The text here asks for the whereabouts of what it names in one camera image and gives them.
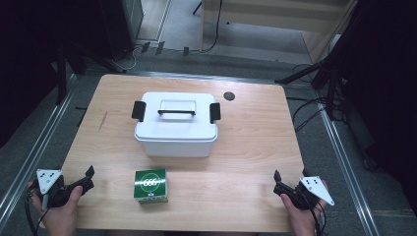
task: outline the wooden table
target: wooden table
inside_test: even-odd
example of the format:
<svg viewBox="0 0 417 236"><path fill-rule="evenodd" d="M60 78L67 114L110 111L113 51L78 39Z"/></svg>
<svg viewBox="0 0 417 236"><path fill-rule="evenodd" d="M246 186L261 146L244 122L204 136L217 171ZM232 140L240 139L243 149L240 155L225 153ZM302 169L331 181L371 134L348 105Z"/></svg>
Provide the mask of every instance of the wooden table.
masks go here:
<svg viewBox="0 0 417 236"><path fill-rule="evenodd" d="M221 120L209 157L145 155L131 114L146 91L214 95ZM236 98L225 100L226 91ZM273 172L295 186L303 169L282 87L118 75L102 77L95 91L63 165L66 182L90 165L95 187L80 201L80 228L241 232L290 230ZM135 172L154 168L167 169L169 203L140 206Z"/></svg>

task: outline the small green box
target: small green box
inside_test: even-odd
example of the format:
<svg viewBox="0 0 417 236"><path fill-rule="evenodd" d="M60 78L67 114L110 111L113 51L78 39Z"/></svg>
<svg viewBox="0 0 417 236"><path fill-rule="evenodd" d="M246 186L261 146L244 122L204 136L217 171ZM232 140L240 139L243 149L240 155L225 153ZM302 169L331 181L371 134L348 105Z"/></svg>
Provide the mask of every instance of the small green box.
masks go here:
<svg viewBox="0 0 417 236"><path fill-rule="evenodd" d="M136 171L134 198L141 205L167 203L166 169Z"/></svg>

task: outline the finger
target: finger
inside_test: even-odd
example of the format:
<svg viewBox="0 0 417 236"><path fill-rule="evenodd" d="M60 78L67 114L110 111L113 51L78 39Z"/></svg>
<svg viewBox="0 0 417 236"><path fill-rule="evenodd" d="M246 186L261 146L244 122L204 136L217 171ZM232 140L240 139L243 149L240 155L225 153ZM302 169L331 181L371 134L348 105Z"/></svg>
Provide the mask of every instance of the finger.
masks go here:
<svg viewBox="0 0 417 236"><path fill-rule="evenodd" d="M293 210L295 208L294 204L291 202L291 199L286 194L281 194L281 200L287 210Z"/></svg>
<svg viewBox="0 0 417 236"><path fill-rule="evenodd" d="M83 194L83 187L82 186L75 187L73 189L73 192L71 192L70 199L64 205L64 208L68 210L75 210L77 208L78 202L82 194Z"/></svg>
<svg viewBox="0 0 417 236"><path fill-rule="evenodd" d="M326 183L325 180L322 180L322 182L323 182L323 185L325 185L326 189L328 190L328 183ZM323 199L319 199L319 204L320 204L320 206L319 205L316 205L316 207L319 210L325 209L325 207L328 205L328 203L326 201L324 201Z"/></svg>
<svg viewBox="0 0 417 236"><path fill-rule="evenodd" d="M28 182L28 187L30 187L32 185L33 181ZM34 206L34 208L36 209L37 213L41 214L42 213L42 203L40 202L40 198L39 196L36 194L35 190L31 190L31 204Z"/></svg>

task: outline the black circle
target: black circle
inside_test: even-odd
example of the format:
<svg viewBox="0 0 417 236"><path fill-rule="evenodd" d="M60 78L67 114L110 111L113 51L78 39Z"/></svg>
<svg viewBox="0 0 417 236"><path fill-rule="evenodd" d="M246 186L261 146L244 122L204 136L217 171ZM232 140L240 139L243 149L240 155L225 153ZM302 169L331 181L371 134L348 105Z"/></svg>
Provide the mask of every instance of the black circle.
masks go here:
<svg viewBox="0 0 417 236"><path fill-rule="evenodd" d="M227 91L224 93L223 95L224 99L226 100L234 100L234 98L236 97L235 94L231 91Z"/></svg>

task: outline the white plastic box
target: white plastic box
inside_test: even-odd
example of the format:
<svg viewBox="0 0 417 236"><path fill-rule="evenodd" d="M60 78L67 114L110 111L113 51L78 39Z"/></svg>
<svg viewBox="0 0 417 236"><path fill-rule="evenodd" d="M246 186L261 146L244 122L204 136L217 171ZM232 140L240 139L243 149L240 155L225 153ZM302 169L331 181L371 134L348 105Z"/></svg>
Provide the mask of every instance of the white plastic box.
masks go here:
<svg viewBox="0 0 417 236"><path fill-rule="evenodd" d="M207 93L150 91L135 102L132 117L148 156L206 157L217 139L220 105Z"/></svg>

